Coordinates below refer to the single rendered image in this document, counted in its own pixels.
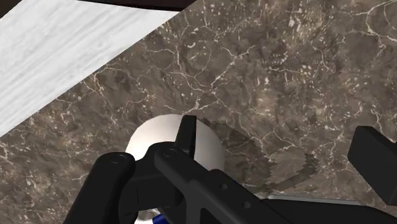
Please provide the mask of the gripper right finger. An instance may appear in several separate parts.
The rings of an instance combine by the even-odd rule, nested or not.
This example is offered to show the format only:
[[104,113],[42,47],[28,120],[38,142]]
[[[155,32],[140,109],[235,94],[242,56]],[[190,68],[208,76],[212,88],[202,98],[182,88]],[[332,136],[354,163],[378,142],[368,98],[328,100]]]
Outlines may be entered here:
[[397,143],[371,126],[358,126],[347,158],[385,204],[397,206]]

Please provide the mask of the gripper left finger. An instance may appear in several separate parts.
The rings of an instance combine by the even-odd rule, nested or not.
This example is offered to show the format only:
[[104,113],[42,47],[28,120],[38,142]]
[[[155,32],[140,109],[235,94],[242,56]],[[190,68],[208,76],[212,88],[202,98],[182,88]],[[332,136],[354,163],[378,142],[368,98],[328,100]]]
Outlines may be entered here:
[[196,116],[183,116],[176,140],[153,144],[139,161],[101,155],[63,224],[134,224],[139,211],[156,207],[169,223],[289,224],[223,171],[194,161],[196,126]]

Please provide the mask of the white round object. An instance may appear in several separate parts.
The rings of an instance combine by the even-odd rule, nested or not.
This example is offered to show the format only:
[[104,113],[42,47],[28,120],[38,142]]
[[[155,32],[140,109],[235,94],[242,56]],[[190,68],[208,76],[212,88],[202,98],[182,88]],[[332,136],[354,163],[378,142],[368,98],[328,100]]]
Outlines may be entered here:
[[[145,121],[131,136],[126,152],[139,160],[145,156],[152,144],[174,142],[181,119],[181,115],[168,114]],[[225,153],[221,141],[205,119],[197,120],[194,160],[209,171],[222,171],[225,168]],[[154,218],[138,218],[134,224],[186,224],[185,205],[180,204],[175,209],[159,209]]]

